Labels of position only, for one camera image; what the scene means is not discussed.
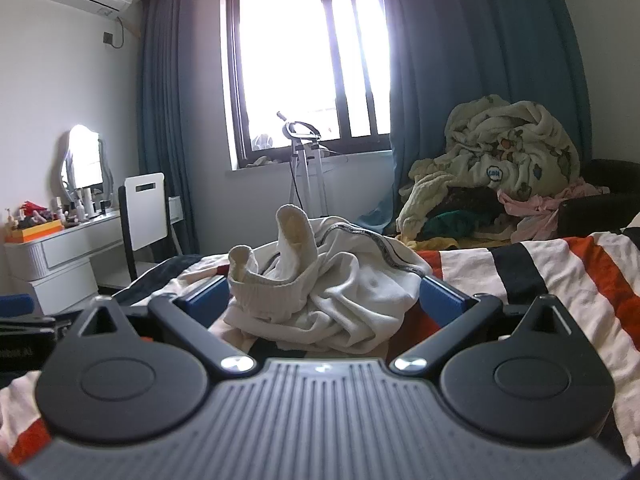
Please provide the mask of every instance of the window sill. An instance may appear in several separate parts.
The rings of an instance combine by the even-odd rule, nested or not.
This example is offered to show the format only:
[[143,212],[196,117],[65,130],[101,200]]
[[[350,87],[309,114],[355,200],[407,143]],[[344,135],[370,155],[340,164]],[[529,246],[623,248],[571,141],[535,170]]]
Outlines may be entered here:
[[[363,152],[351,153],[350,155],[333,155],[322,158],[322,172],[328,173],[339,166],[348,164],[355,160],[367,160],[372,158],[385,158],[391,156],[391,150],[383,150],[380,152]],[[316,174],[316,165],[314,161],[308,161],[309,175]],[[258,173],[267,174],[269,172],[287,171],[289,173],[289,161],[278,162],[276,164],[267,164],[265,166],[252,166],[250,168],[237,168],[235,170],[226,170],[226,176],[242,177],[249,174],[256,175]]]

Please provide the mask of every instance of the blue logo on blanket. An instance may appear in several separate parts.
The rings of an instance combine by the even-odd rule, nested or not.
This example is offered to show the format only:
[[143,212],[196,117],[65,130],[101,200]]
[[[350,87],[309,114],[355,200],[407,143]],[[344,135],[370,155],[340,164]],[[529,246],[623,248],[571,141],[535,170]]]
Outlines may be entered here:
[[486,169],[486,176],[492,182],[500,182],[502,180],[502,170],[498,166],[489,166]]

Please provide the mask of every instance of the blanket with cartoon pattern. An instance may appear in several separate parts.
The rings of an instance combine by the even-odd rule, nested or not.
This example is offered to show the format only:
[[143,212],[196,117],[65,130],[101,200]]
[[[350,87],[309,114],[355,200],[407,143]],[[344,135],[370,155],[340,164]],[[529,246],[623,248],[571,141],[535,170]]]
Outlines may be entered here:
[[490,95],[458,105],[446,126],[447,153],[414,162],[400,190],[404,207],[396,227],[415,240],[426,217],[449,186],[501,189],[516,200],[552,196],[580,175],[574,144],[545,107],[530,101],[509,104]]

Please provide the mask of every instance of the window pane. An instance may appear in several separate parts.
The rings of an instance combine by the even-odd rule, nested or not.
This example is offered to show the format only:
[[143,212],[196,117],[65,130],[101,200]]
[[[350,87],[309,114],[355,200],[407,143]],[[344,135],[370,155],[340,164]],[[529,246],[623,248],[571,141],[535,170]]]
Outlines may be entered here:
[[282,111],[338,139],[335,83],[320,0],[240,0],[240,54],[252,148],[279,148]]
[[379,134],[391,131],[389,118],[389,42],[379,0],[356,0]]
[[360,44],[356,32],[351,0],[332,0],[334,5],[335,31],[338,36],[344,91],[347,94],[351,136],[362,137],[371,134],[367,99],[360,59]]

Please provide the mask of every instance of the black circular joint cover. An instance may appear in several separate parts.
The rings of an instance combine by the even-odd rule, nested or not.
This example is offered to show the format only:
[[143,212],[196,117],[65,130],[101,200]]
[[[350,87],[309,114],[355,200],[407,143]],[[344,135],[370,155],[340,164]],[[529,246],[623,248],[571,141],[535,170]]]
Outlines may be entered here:
[[483,433],[552,446],[596,433],[614,389],[595,350],[530,332],[453,356],[440,376],[448,405]]
[[194,356],[130,329],[67,336],[36,384],[36,403],[54,434],[89,444],[147,440],[182,423],[203,401],[204,366]]

